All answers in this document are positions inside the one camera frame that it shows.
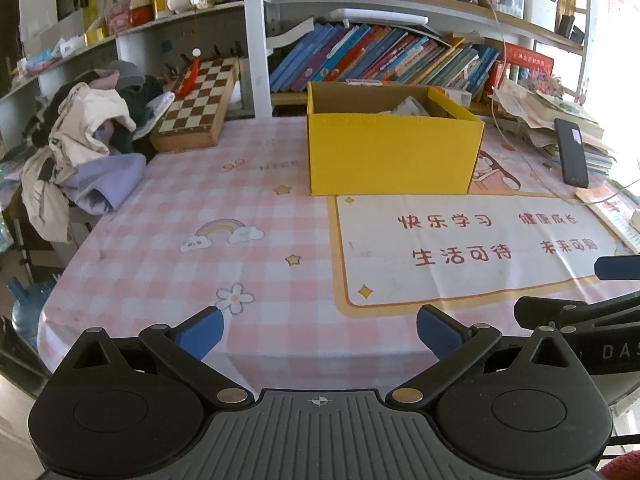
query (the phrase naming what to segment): table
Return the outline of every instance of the table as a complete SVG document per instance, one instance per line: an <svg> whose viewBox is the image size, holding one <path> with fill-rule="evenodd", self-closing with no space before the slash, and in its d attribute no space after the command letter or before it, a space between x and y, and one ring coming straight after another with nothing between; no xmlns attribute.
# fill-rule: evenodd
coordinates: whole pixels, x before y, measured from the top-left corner
<svg viewBox="0 0 640 480"><path fill-rule="evenodd" d="M204 362L254 392L384 393L436 361L421 304L520 335L520 296L638 290L594 277L622 243L554 196L573 192L557 165L514 145L487 127L470 196L311 197L305 118L225 123L216 148L156 156L92 231L44 307L42 359L55 369L90 326L133 336L216 304L225 329Z"/></svg>

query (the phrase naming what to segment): blue water bottle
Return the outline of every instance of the blue water bottle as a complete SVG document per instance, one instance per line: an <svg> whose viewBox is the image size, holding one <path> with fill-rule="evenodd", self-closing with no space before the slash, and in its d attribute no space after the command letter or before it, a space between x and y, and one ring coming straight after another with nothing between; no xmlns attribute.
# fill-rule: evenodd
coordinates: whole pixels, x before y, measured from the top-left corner
<svg viewBox="0 0 640 480"><path fill-rule="evenodd" d="M6 286L14 295L15 303L11 322L14 330L36 350L38 338L38 320L47 298L53 290L55 282L33 283L24 288L17 278L9 279Z"/></svg>

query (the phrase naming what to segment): pink checkered tablecloth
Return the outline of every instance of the pink checkered tablecloth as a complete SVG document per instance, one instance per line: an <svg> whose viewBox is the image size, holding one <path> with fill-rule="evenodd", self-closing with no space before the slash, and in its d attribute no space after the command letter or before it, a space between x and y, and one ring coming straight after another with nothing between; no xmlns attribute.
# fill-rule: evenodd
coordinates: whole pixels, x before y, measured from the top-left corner
<svg viewBox="0 0 640 480"><path fill-rule="evenodd" d="M305 118L228 122L215 148L156 156L47 301L43 361L55 369L91 326L133 336L216 304L225 330L204 362L254 392L402 383L435 362L416 335L417 309L337 308L328 207L309 196ZM631 290L616 286L600 284L599 295ZM453 314L522 333L513 301Z"/></svg>

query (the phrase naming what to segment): cloud print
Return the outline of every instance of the cloud print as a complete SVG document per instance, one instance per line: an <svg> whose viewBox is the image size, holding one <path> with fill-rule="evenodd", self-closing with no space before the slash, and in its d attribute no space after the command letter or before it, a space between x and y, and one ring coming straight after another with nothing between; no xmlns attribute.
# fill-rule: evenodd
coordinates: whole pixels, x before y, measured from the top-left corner
<svg viewBox="0 0 640 480"><path fill-rule="evenodd" d="M226 241L230 244L239 244L250 240L259 240L264 236L264 232L255 227L239 227L231 233Z"/></svg>
<svg viewBox="0 0 640 480"><path fill-rule="evenodd" d="M187 238L180 247L181 253L188 253L196 249L206 249L211 246L211 240L206 236L190 236Z"/></svg>

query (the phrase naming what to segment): gray hat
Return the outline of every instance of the gray hat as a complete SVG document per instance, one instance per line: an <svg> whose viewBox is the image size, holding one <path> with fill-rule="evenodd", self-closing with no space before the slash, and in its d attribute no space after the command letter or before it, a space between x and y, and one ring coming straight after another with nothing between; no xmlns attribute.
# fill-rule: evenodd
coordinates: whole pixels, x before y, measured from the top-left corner
<svg viewBox="0 0 640 480"><path fill-rule="evenodd" d="M130 86L141 87L145 83L145 75L140 72L140 69L136 65L129 61L111 61L107 65L107 68L120 72L120 77L116 83L116 90L123 90Z"/></svg>

